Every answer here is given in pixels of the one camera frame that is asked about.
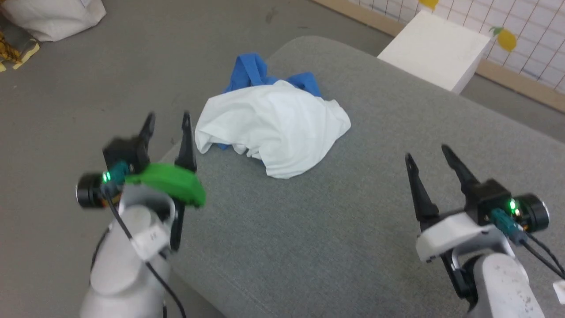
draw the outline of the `white label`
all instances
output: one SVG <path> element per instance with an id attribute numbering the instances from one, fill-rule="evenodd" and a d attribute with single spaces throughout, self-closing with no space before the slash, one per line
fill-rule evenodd
<path id="1" fill-rule="evenodd" d="M 165 246 L 169 245 L 170 241 L 170 233 L 159 223 L 134 235 L 132 245 L 139 257 L 144 261 L 148 261 L 157 255 Z"/>
<path id="2" fill-rule="evenodd" d="M 557 299 L 562 305 L 565 305 L 565 281 L 558 281 L 553 283 L 553 289 L 557 294 Z"/>

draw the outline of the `white fabric bag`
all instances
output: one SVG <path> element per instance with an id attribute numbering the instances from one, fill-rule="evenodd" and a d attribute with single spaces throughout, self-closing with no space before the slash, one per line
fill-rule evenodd
<path id="1" fill-rule="evenodd" d="M 40 41 L 59 41 L 93 27 L 106 15 L 101 0 L 6 0 L 2 11 Z"/>
<path id="2" fill-rule="evenodd" d="M 230 144 L 260 159 L 267 175 L 288 179 L 320 162 L 351 127 L 335 101 L 279 80 L 274 85 L 238 89 L 208 100 L 196 124 L 201 153 L 213 143 Z"/>

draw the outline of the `floor stain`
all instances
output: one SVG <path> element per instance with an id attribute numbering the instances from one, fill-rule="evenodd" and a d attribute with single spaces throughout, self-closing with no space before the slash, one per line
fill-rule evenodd
<path id="1" fill-rule="evenodd" d="M 273 21 L 273 17 L 278 13 L 279 12 L 277 11 L 277 7 L 276 6 L 272 7 L 271 10 L 265 16 L 265 22 L 267 22 L 267 24 L 271 24 L 271 22 Z"/>

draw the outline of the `yellow lemon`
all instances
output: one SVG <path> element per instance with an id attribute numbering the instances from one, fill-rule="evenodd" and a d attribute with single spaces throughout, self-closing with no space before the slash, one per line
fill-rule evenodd
<path id="1" fill-rule="evenodd" d="M 418 0 L 422 5 L 427 6 L 428 8 L 435 10 L 436 5 L 439 0 Z"/>
<path id="2" fill-rule="evenodd" d="M 512 34 L 512 32 L 504 29 L 503 27 L 492 27 L 490 31 L 493 31 L 493 34 L 497 37 L 498 45 L 500 45 L 503 49 L 508 52 L 511 52 L 516 47 L 516 37 Z"/>

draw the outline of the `gray fabric surface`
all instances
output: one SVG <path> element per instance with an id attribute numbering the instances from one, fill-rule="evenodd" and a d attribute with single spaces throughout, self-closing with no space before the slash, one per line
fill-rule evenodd
<path id="1" fill-rule="evenodd" d="M 411 152 L 440 209 L 462 206 L 442 143 L 478 178 L 540 195 L 552 214 L 537 236 L 565 260 L 562 143 L 324 38 L 293 40 L 268 64 L 282 78 L 312 71 L 352 127 L 320 164 L 286 181 L 232 150 L 197 156 L 207 205 L 187 211 L 173 266 L 226 316 L 463 316 L 467 304 L 441 262 L 418 260 L 404 163 Z M 563 316 L 557 277 L 524 250 L 516 254 L 546 316 Z"/>

